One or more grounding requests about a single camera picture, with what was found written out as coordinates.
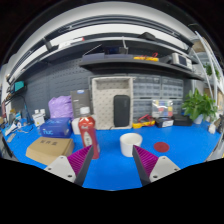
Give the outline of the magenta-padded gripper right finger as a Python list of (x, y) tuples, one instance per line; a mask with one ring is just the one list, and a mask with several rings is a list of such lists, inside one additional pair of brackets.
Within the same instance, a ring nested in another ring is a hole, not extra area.
[(136, 145), (133, 146), (132, 155), (143, 186), (180, 170), (180, 168), (168, 157), (157, 157), (151, 152)]

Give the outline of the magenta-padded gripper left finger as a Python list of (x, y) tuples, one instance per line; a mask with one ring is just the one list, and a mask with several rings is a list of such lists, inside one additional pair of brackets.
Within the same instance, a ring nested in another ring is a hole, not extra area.
[(82, 186), (93, 157), (93, 146), (82, 148), (70, 156), (59, 156), (45, 171)]

